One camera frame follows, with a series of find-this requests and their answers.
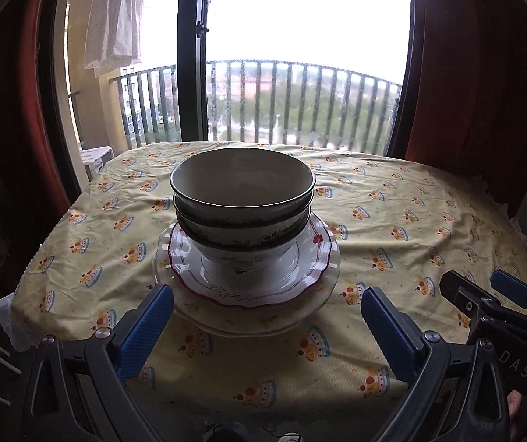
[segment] patterned tablecloth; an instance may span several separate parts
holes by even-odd
[[[158,236],[175,218],[171,169],[199,151],[236,145],[244,144],[158,143],[109,162],[26,269],[12,302],[15,320],[36,337],[64,339],[113,326],[153,284]],[[300,326],[267,338],[211,336],[173,315],[129,382],[138,397],[240,420],[311,420],[352,409],[370,422],[389,412],[406,386],[392,376],[360,316],[365,287],[379,286],[422,329],[464,342],[467,318],[439,294],[445,271],[488,291],[497,267],[527,281],[519,230],[472,182],[374,155],[260,146],[315,171],[312,208],[341,249],[335,291]],[[322,344],[303,351],[313,339]]]

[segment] red curtain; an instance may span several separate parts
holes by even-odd
[[[0,177],[25,237],[39,243],[70,204],[49,147],[37,77],[42,0],[10,0],[0,13]]]
[[[514,214],[527,191],[527,5],[425,0],[421,81],[406,159],[482,175]]]

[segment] stack of dishes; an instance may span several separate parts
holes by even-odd
[[[177,221],[160,236],[155,277],[171,286],[181,316],[219,335],[270,335],[329,298],[339,249],[311,212],[307,165],[225,148],[188,158],[170,183]]]

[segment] metal railing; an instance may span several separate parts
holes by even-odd
[[[210,140],[314,144],[374,154],[386,150],[401,89],[375,76],[300,62],[210,61],[206,74]],[[180,140],[176,65],[112,81],[129,148],[133,141],[141,147]]]

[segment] screw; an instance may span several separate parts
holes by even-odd
[[[98,339],[106,339],[109,335],[110,335],[110,328],[109,327],[100,327],[95,333],[94,335],[98,338]]]
[[[435,330],[426,330],[424,335],[429,342],[439,342],[441,339],[441,336]]]
[[[488,339],[480,339],[480,345],[483,349],[486,349],[486,350],[492,349],[492,342],[490,342]]]
[[[53,334],[49,334],[41,339],[41,344],[44,345],[51,345],[53,342],[55,342],[55,336]]]

